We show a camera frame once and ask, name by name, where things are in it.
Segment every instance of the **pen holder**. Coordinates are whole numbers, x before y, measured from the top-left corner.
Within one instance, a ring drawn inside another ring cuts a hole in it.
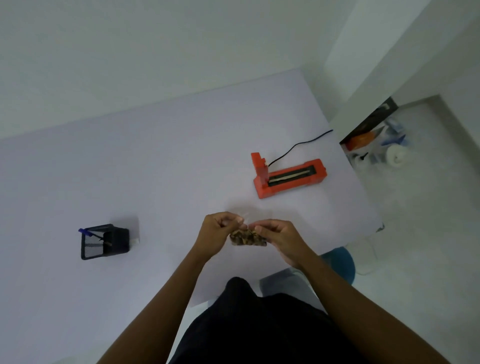
[[[127,253],[130,250],[130,232],[128,229],[107,224],[85,230],[82,233],[81,256],[83,260]]]

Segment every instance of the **floor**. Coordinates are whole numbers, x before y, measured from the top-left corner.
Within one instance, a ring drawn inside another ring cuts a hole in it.
[[[445,128],[449,114],[434,106],[395,113],[410,138],[407,164],[358,171],[385,229],[347,247],[359,273],[353,285],[452,364],[479,363],[480,174],[467,143]],[[172,352],[206,308],[187,309]],[[95,363],[107,347],[57,363]]]

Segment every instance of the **forearm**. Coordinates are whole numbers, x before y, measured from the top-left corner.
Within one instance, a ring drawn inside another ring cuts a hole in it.
[[[372,363],[448,363],[408,327],[337,275],[321,258],[300,263],[329,316]]]
[[[165,363],[206,260],[190,251],[98,364]]]

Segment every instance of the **hand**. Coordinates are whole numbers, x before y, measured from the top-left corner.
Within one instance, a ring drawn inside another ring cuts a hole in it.
[[[294,268],[300,268],[303,259],[317,256],[303,241],[299,232],[290,221],[261,220],[250,224],[249,229],[267,239],[280,252],[282,258]]]
[[[237,229],[247,229],[243,217],[239,215],[217,212],[205,216],[192,252],[208,261],[222,249],[228,235]]]

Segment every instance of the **blue stool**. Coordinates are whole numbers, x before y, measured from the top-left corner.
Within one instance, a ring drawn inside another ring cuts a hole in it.
[[[349,284],[355,279],[355,264],[353,258],[343,246],[322,254],[323,260],[333,269],[336,274],[346,280]]]

